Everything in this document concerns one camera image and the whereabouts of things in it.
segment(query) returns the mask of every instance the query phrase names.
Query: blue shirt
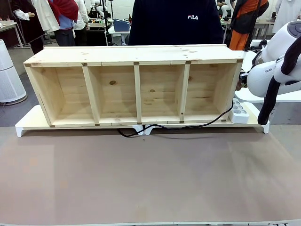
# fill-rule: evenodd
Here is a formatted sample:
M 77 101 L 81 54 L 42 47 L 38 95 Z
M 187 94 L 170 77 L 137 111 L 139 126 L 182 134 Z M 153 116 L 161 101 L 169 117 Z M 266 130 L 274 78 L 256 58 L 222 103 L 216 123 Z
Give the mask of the blue shirt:
M 71 29 L 74 25 L 73 20 L 65 17 L 64 15 L 60 15 L 58 17 L 59 21 L 60 21 L 60 30 L 68 30 Z

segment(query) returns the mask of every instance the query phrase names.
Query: white coat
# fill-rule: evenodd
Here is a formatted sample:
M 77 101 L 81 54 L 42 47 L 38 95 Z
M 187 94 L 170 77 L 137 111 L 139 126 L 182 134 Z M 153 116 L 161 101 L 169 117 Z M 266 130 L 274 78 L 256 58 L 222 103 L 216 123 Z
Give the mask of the white coat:
M 277 18 L 273 27 L 273 33 L 280 30 L 290 21 L 297 20 L 301 12 L 301 0 L 278 0 L 276 4 Z
M 48 0 L 32 0 L 34 7 L 37 10 L 38 18 L 44 31 L 54 32 L 60 29 L 55 15 L 50 8 Z

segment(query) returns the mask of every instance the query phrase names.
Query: round hole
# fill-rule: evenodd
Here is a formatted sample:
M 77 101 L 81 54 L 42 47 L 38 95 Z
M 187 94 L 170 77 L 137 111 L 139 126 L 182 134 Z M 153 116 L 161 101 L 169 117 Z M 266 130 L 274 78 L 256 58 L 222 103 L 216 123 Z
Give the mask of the round hole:
M 234 110 L 233 112 L 236 113 L 236 114 L 240 114 L 241 113 L 240 110 Z

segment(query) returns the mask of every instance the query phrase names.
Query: black pants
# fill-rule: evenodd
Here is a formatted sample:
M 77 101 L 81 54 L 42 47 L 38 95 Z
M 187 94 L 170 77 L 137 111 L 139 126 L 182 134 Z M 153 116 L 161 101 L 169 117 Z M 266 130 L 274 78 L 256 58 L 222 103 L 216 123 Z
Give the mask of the black pants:
M 55 31 L 55 39 L 59 46 L 75 46 L 72 28 Z
M 37 54 L 44 48 L 43 40 L 41 37 L 31 41 L 30 45 L 32 46 L 33 54 Z
M 75 32 L 75 45 L 76 46 L 86 46 L 87 45 L 87 30 L 86 27 L 81 30 L 74 30 Z

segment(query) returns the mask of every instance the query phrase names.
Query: white cylinder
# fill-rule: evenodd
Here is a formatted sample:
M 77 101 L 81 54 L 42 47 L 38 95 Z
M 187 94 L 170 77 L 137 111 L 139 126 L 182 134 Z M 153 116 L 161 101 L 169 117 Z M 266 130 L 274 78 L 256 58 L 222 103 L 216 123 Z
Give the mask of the white cylinder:
M 26 91 L 3 40 L 0 40 L 0 56 L 0 103 L 17 101 L 26 96 Z
M 12 67 L 14 64 L 11 61 L 8 50 L 6 49 L 5 43 L 0 39 L 0 71 Z

